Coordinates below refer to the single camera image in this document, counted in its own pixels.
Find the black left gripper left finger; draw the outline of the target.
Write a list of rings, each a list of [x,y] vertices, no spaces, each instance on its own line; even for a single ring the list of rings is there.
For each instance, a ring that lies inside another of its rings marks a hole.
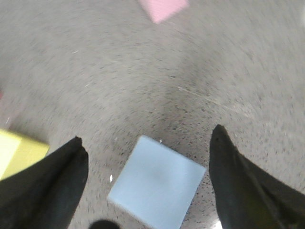
[[[88,153],[74,137],[29,168],[0,182],[2,229],[66,229],[85,188]]]

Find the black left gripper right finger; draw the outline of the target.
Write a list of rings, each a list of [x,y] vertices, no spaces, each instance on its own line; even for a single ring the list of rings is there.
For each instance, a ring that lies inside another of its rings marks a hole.
[[[224,229],[303,229],[305,196],[243,156],[226,129],[210,141],[209,174]]]

